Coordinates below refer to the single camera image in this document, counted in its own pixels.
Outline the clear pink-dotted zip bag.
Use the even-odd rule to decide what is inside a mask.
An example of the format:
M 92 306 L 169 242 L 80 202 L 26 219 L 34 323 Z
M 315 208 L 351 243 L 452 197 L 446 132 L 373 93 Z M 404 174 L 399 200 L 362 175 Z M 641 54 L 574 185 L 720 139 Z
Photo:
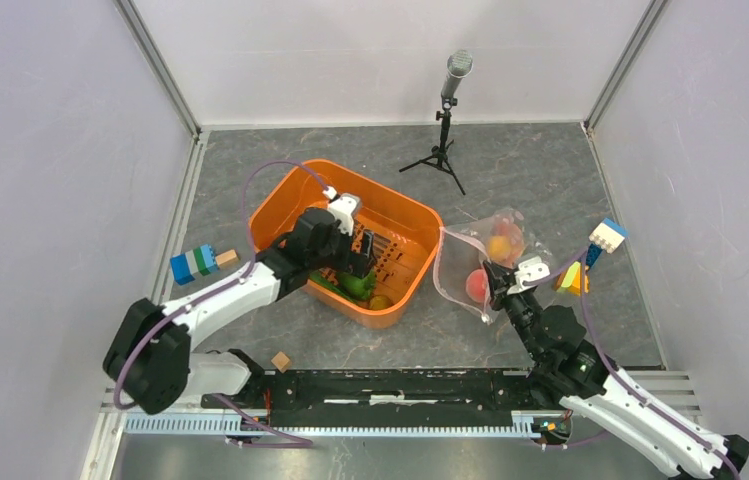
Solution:
M 493 262 L 487 256 L 486 242 L 495 235 L 493 226 L 501 219 L 516 223 L 524 235 L 524 246 L 512 249 L 511 256 L 503 266 L 510 271 L 516 270 L 521 261 L 536 255 L 550 268 L 555 264 L 551 251 L 526 227 L 522 213 L 511 207 L 499 209 L 485 218 L 441 227 L 433 264 L 433 282 L 438 293 L 485 324 L 492 323 L 495 317 L 489 297 L 483 304 L 472 302 L 465 292 L 465 280 L 472 271 L 483 268 L 483 262 Z

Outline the pink toy peach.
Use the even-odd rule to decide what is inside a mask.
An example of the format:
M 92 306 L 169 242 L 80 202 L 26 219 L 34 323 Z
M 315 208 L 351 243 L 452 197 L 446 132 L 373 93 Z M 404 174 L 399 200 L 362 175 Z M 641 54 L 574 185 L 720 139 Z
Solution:
M 488 279 L 483 268 L 472 271 L 465 280 L 465 292 L 469 299 L 483 304 L 488 296 Z

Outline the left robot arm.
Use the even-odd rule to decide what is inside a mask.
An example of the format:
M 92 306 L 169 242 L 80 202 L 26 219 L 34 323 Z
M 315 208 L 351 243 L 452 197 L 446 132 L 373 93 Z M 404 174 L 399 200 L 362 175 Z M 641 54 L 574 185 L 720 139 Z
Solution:
M 153 415 L 171 407 L 198 376 L 195 346 L 239 317 L 275 303 L 324 268 L 357 278 L 376 264 L 374 235 L 351 213 L 309 207 L 238 271 L 166 304 L 133 302 L 104 356 L 113 404 Z

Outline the red toy strawberry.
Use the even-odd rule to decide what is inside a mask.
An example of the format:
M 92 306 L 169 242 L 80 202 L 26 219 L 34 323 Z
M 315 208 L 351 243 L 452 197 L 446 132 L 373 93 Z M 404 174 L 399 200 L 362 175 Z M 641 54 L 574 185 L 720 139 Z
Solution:
M 523 231 L 516 223 L 507 221 L 506 219 L 501 219 L 494 224 L 493 233 L 496 236 L 505 237 L 513 249 L 516 247 L 522 248 L 524 246 Z

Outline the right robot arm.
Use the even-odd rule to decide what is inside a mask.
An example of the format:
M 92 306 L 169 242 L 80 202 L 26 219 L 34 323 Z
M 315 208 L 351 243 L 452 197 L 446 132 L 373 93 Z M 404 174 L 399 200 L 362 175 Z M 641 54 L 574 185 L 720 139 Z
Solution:
M 539 305 L 544 262 L 534 257 L 512 269 L 485 260 L 482 268 L 490 309 L 507 315 L 533 362 L 527 392 L 535 405 L 589 419 L 669 479 L 740 478 L 748 440 L 709 431 L 648 392 L 587 340 L 587 322 L 573 308 Z

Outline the yellow toy lemon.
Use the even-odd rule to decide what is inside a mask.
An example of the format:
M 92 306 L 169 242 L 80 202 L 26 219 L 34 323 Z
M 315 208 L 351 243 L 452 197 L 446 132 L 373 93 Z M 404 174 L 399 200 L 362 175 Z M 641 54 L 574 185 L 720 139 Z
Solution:
M 504 235 L 490 236 L 486 242 L 486 253 L 489 259 L 501 265 L 505 264 L 512 254 L 513 244 Z

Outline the orange plastic basket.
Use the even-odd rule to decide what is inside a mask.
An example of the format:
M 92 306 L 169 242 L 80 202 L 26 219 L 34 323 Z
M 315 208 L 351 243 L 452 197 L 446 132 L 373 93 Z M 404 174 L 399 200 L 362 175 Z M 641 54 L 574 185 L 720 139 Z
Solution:
M 326 184 L 362 200 L 355 219 L 354 247 L 362 233 L 373 236 L 377 264 L 375 296 L 385 296 L 392 305 L 370 310 L 351 302 L 324 285 L 335 283 L 335 275 L 323 269 L 321 281 L 310 281 L 303 290 L 328 307 L 372 329 L 388 328 L 400 320 L 418 291 L 439 250 L 443 222 L 431 207 L 407 197 L 353 170 L 326 159 L 303 163 Z M 308 207 L 326 206 L 319 182 L 300 168 L 290 171 L 250 216 L 248 226 L 257 249 L 269 245 L 279 234 L 292 229 Z

